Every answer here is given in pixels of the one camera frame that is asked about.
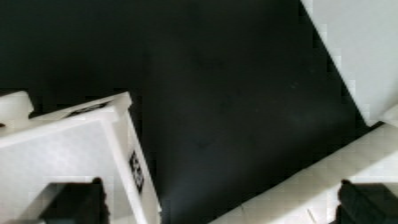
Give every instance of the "black mark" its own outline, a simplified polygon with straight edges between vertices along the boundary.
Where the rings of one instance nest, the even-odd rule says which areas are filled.
[[[73,111],[66,117],[73,117],[73,116],[76,116],[76,115],[80,115],[80,114],[84,114],[84,113],[101,109],[107,105],[108,105],[108,102],[85,107],[84,109]]]
[[[133,180],[139,192],[142,192],[142,186],[144,186],[144,175],[142,175],[142,169],[140,169],[140,162],[137,158],[137,154],[133,152],[132,158],[130,158],[130,167],[133,172]]]

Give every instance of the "white object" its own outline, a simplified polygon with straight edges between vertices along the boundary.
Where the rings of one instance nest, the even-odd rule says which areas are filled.
[[[0,98],[0,224],[37,218],[55,196],[43,191],[50,183],[89,183],[96,177],[103,180],[112,223],[160,223],[130,105],[123,93],[28,119],[27,93]]]
[[[393,108],[382,117],[396,118]],[[341,180],[354,183],[398,183],[396,120],[307,168],[229,212],[211,224],[329,224],[336,217]]]
[[[398,103],[398,1],[302,0],[368,125]]]

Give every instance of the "black floor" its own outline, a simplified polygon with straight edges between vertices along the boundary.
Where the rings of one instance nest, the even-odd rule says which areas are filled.
[[[130,91],[165,224],[208,223],[368,132],[297,0],[0,0],[0,89]]]

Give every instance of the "dark surface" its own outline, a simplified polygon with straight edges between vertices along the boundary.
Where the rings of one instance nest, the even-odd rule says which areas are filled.
[[[0,0],[0,88],[36,115],[124,90],[142,102],[165,223],[208,223],[368,131],[299,6]]]
[[[398,223],[398,198],[382,183],[343,181],[339,202],[357,223]]]
[[[96,178],[89,184],[62,183],[62,185],[64,188],[41,213],[41,220],[48,224],[108,224],[101,179]]]

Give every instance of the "white panel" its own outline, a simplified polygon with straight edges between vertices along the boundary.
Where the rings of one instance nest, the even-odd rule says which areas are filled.
[[[368,125],[398,103],[398,1],[302,0]]]
[[[132,215],[126,192],[100,122],[0,149],[0,223],[36,219],[30,207],[48,183],[91,182],[101,177],[112,220]]]

